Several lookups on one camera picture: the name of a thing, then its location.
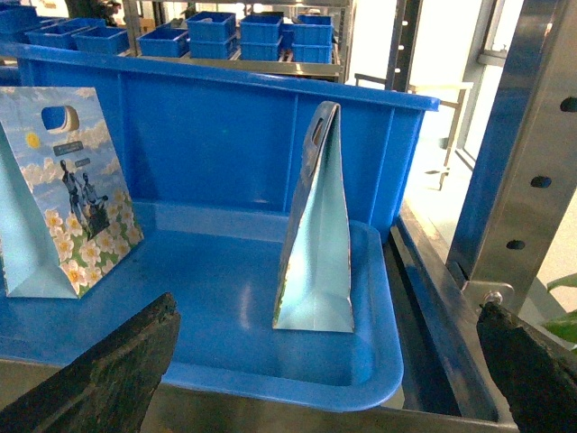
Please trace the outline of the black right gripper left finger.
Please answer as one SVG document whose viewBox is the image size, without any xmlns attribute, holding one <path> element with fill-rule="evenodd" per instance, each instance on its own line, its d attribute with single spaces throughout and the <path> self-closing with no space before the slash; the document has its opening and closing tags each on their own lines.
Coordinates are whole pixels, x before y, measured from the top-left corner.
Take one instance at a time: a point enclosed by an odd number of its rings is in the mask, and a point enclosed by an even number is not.
<svg viewBox="0 0 577 433">
<path fill-rule="evenodd" d="M 173 357 L 181 316 L 166 292 L 1 411 L 3 432 L 138 432 Z"/>
</svg>

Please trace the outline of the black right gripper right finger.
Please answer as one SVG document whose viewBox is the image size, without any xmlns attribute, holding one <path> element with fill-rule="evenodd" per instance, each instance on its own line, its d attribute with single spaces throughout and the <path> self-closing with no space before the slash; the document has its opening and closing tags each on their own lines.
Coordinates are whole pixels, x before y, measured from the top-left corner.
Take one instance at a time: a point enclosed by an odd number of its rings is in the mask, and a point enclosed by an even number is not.
<svg viewBox="0 0 577 433">
<path fill-rule="evenodd" d="M 576 355 L 495 302 L 477 334 L 490 376 L 521 432 L 576 430 Z"/>
</svg>

